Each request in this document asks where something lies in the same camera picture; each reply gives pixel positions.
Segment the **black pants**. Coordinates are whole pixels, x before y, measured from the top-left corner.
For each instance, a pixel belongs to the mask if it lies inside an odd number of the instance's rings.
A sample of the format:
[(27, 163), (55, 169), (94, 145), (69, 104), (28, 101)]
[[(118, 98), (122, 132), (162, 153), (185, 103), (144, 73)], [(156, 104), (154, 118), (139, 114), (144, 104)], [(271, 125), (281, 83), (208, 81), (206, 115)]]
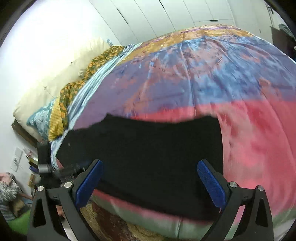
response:
[(197, 174), (207, 160), (223, 172), (219, 121), (211, 116), (155, 123), (106, 115), (67, 133), (57, 159), (63, 167), (100, 160), (97, 189), (138, 206), (197, 221), (213, 221), (214, 206)]

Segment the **patterned brown rug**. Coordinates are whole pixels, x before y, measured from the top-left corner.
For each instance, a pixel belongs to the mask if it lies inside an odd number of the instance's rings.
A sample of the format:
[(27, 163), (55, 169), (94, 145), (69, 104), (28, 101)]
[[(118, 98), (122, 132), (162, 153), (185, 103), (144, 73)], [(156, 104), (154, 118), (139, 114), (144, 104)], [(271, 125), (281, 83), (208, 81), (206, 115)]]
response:
[(80, 212), (100, 240), (167, 240), (162, 235), (124, 221), (94, 202), (89, 202)]

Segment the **teal patterned pillow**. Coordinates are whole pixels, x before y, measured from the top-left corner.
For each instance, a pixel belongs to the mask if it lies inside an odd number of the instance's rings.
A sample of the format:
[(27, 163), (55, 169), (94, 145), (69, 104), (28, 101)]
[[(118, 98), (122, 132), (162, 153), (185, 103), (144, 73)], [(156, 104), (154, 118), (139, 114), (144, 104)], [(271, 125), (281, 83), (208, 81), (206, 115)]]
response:
[(40, 136), (48, 140), (51, 113), (57, 98), (53, 98), (47, 105), (38, 109), (27, 120), (27, 126), (33, 127)]

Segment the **orange green floral sheet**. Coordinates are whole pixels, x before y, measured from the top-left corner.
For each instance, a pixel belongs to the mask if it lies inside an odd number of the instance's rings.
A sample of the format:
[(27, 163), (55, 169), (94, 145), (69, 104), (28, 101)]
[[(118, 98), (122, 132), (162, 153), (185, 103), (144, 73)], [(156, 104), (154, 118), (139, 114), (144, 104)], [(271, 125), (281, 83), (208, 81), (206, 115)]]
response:
[(112, 46), (99, 56), (93, 58), (87, 68), (83, 71), (82, 78), (66, 84), (60, 91), (60, 95), (55, 100), (50, 115), (48, 141), (53, 141), (61, 136), (69, 126), (68, 107), (73, 102), (78, 91), (84, 87), (87, 81), (97, 72), (97, 70), (108, 61), (117, 57), (125, 49), (124, 46)]

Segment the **cream pillow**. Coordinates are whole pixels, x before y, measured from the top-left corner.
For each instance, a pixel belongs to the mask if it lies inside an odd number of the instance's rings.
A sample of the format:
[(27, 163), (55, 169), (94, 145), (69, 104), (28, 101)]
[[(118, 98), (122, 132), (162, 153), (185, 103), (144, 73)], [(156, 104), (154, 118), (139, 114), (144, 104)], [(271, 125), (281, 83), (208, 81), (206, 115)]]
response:
[(54, 70), (20, 99), (13, 112), (13, 117), (18, 124), (36, 141), (41, 142), (42, 137), (38, 131), (27, 126), (28, 118), (52, 99), (58, 97), (66, 84), (81, 79), (90, 61), (109, 48), (110, 45), (106, 41), (95, 39), (77, 49), (74, 52), (74, 58), (62, 67), (62, 70)]

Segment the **pink blue satin bedspread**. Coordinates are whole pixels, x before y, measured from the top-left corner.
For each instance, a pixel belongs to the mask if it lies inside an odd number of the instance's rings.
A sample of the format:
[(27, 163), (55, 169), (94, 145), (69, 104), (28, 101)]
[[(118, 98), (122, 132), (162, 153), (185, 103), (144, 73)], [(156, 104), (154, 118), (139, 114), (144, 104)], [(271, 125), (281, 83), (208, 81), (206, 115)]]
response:
[[(216, 118), (220, 173), (242, 188), (261, 185), (274, 240), (295, 239), (295, 61), (266, 40), (205, 25), (126, 46), (78, 91), (68, 111), (67, 130), (51, 141), (55, 169), (63, 167), (57, 152), (67, 133), (108, 114), (155, 123)], [(167, 240), (201, 240), (214, 222), (147, 209), (97, 188), (91, 202)]]

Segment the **dark brown side cabinet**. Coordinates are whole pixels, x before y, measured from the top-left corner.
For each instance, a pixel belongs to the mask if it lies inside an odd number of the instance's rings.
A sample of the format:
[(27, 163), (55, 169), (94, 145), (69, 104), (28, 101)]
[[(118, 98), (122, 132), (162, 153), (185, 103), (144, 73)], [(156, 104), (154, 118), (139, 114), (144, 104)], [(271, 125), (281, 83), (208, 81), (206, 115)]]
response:
[(295, 40), (293, 39), (293, 37), (274, 27), (270, 28), (273, 38), (273, 45), (280, 49), (287, 56), (295, 60)]

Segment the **white wardrobe doors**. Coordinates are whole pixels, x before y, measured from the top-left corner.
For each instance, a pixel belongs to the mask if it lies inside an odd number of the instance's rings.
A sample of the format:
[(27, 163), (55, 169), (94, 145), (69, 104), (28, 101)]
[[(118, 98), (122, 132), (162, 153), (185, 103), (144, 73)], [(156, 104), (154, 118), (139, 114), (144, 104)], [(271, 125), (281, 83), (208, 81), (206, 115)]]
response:
[(228, 1), (91, 1), (122, 45), (210, 24), (235, 25)]

